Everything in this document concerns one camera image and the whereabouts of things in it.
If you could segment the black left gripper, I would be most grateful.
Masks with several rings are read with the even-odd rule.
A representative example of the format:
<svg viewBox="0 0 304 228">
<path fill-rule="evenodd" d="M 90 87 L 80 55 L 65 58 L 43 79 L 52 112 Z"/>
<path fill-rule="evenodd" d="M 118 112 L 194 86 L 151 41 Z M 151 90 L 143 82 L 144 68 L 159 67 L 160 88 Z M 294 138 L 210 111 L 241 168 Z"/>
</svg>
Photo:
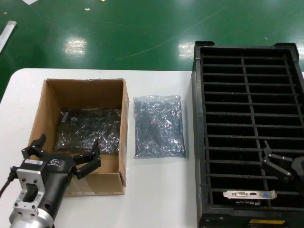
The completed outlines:
<svg viewBox="0 0 304 228">
<path fill-rule="evenodd" d="M 100 149 L 98 140 L 95 139 L 90 152 L 74 155 L 72 158 L 70 155 L 47 154 L 42 148 L 45 142 L 46 135 L 43 133 L 21 152 L 25 160 L 36 156 L 45 163 L 43 169 L 45 193 L 39 208 L 55 219 L 73 174 L 80 180 L 101 167 Z"/>
</svg>

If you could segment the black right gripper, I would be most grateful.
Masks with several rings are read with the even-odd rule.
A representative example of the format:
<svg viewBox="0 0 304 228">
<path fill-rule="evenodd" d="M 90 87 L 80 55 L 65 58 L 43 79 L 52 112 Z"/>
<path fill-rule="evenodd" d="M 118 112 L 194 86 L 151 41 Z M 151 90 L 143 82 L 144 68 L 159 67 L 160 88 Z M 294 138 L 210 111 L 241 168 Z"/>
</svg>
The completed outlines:
<svg viewBox="0 0 304 228">
<path fill-rule="evenodd" d="M 292 159 L 272 153 L 267 140 L 264 140 L 263 161 L 261 168 L 269 175 L 277 177 L 283 182 L 290 182 L 294 178 L 298 182 L 304 181 L 304 157 Z"/>
</svg>

